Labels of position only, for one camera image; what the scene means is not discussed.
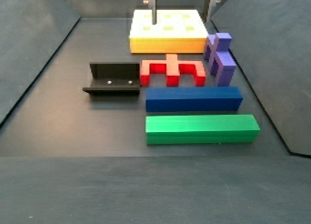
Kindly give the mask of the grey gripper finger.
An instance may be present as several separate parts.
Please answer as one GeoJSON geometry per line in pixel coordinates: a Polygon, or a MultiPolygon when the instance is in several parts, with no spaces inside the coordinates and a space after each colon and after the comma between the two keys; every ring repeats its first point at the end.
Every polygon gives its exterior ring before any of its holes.
{"type": "Polygon", "coordinates": [[[208,0],[208,12],[207,12],[207,19],[211,18],[212,8],[221,2],[221,0],[208,0]]]}

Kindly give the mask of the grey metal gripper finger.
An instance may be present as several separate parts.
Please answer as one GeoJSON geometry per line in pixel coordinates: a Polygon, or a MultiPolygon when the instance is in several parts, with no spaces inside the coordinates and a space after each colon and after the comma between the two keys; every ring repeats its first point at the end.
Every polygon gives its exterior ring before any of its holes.
{"type": "Polygon", "coordinates": [[[152,24],[156,24],[156,0],[143,0],[143,3],[148,5],[148,8],[152,11],[152,24]]]}

